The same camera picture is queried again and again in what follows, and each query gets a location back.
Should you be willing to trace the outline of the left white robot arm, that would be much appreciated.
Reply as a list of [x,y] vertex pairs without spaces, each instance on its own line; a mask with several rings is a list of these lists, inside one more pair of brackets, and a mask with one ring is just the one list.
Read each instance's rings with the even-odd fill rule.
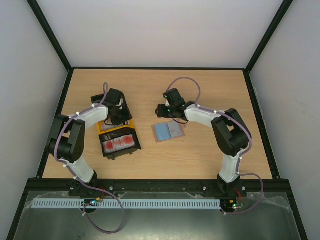
[[130,119],[132,116],[124,93],[113,88],[104,90],[103,94],[93,97],[93,103],[88,108],[54,117],[46,149],[77,181],[90,183],[96,172],[84,157],[86,130],[101,121],[110,120],[113,126],[118,126]]

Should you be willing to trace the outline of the brown leather card holder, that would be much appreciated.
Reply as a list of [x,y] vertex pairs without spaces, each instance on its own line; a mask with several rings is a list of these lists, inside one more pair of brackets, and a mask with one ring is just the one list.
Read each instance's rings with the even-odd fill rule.
[[155,141],[157,143],[185,136],[184,126],[182,124],[178,123],[180,125],[180,128],[181,128],[181,131],[182,131],[183,135],[180,136],[180,137],[171,138],[171,135],[170,135],[170,132],[169,132],[169,128],[168,128],[168,123],[169,122],[157,123],[157,124],[154,124],[154,125],[151,126],[152,132],[153,132],[153,135],[154,135],[154,139],[155,139]]

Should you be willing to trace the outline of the white credit card black stripe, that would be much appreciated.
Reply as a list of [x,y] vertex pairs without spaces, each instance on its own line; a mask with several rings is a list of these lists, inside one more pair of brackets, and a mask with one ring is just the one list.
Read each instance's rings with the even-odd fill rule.
[[183,132],[179,123],[175,121],[171,121],[171,122],[168,122],[167,125],[168,125],[171,138],[177,138],[183,135]]

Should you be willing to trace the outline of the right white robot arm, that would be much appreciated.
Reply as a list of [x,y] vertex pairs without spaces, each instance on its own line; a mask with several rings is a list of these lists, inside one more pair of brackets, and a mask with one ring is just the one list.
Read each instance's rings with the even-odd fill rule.
[[252,147],[252,135],[238,111],[213,110],[196,101],[186,102],[176,88],[167,90],[166,102],[155,109],[158,118],[180,119],[212,128],[217,145],[223,153],[222,167],[217,176],[218,191],[229,196],[240,181],[240,162]]

